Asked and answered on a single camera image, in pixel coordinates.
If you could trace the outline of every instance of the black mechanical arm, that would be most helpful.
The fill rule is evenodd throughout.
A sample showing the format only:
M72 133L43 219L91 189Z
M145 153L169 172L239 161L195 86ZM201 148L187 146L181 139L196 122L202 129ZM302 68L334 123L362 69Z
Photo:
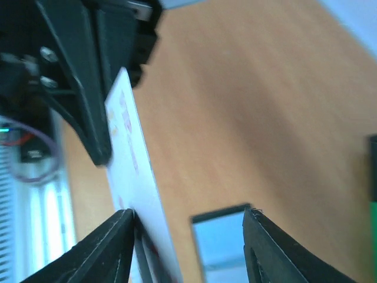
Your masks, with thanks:
M132 87L140 82L162 11L158 0L1 1L0 114L31 123L53 108L94 164L107 164L106 96L121 67ZM9 55L36 58L37 73Z
M250 283L354 283L311 254L259 210L244 211L243 236ZM154 282L152 271L158 283L175 282L158 256L148 262L146 254L154 251L151 247L153 243L137 214L130 209L119 210L24 283L128 282L134 248L143 282Z

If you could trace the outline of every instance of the small mirror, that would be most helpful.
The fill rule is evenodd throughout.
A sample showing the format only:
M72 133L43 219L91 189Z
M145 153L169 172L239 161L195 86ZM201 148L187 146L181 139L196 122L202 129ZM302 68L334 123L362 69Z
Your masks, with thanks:
M243 215L250 205L235 206L192 218L203 281L249 283L244 258Z

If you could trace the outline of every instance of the wooden surface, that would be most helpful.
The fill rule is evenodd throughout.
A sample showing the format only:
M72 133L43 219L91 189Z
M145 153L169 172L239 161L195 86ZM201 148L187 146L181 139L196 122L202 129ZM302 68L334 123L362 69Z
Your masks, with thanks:
M213 0L159 31L134 95L185 282L201 280L189 217L243 202L372 282L371 57L315 0ZM103 169L69 127L65 139L81 239L113 206Z

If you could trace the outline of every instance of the white card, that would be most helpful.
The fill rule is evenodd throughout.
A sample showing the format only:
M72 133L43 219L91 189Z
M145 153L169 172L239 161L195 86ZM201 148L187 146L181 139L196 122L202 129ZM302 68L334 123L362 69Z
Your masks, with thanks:
M125 68L120 70L105 106L113 147L107 177L115 209L136 211L172 281L183 282ZM134 251L133 283L142 282L139 270Z

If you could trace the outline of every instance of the green object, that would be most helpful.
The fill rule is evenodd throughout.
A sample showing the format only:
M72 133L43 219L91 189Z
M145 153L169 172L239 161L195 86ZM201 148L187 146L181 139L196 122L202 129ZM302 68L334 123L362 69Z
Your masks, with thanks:
M372 237L373 237L373 257L375 282L377 282L377 202L372 202Z

